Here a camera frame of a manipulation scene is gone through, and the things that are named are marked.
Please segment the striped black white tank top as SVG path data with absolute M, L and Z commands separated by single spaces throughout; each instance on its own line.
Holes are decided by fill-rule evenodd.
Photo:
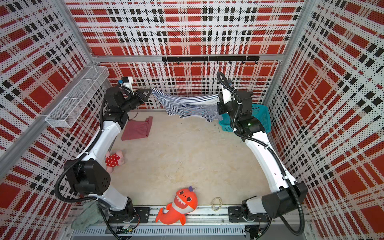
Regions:
M 178 115 L 180 118 L 201 117 L 208 122 L 223 119 L 217 110 L 218 94 L 179 97 L 165 94 L 158 89 L 152 89 L 152 94 L 163 105 L 168 115 Z

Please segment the maroon tank top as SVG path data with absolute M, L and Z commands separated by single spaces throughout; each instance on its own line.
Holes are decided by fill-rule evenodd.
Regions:
M 148 117 L 145 121 L 131 120 L 127 122 L 121 140 L 127 141 L 147 138 L 150 134 L 152 123 L 153 117 Z

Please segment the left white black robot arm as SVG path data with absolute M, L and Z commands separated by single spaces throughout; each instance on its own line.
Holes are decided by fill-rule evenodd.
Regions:
M 55 184 L 56 197 L 65 203 L 95 200 L 119 221 L 130 222 L 137 217 L 132 200 L 111 185 L 106 154 L 129 121 L 128 113 L 148 101 L 151 89 L 133 89 L 132 77 L 122 77 L 115 87 L 108 88 L 99 113 L 99 130 L 86 149 L 67 161 Z

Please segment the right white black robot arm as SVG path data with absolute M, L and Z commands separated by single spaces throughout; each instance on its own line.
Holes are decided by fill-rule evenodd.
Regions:
M 217 104 L 218 113 L 228 114 L 234 134 L 249 147 L 262 168 L 270 187 L 270 193 L 242 201 L 240 210 L 233 217 L 241 222 L 254 223 L 266 218 L 266 227 L 247 227 L 252 240 L 258 240 L 269 230 L 274 219 L 279 218 L 295 236 L 305 230 L 305 214 L 302 206 L 308 188 L 297 182 L 289 173 L 267 136 L 268 127 L 253 116 L 252 93 L 237 90 L 221 72 L 217 78 L 222 86 Z

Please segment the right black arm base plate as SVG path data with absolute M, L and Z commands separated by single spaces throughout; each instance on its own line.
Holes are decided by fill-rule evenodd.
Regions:
M 269 217 L 266 214 L 249 214 L 240 206 L 228 207 L 230 223 L 267 223 Z

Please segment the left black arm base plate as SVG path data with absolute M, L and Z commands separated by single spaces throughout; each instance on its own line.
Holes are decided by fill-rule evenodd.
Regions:
M 150 216 L 149 207 L 134 207 L 133 210 L 111 211 L 110 224 L 146 224 Z

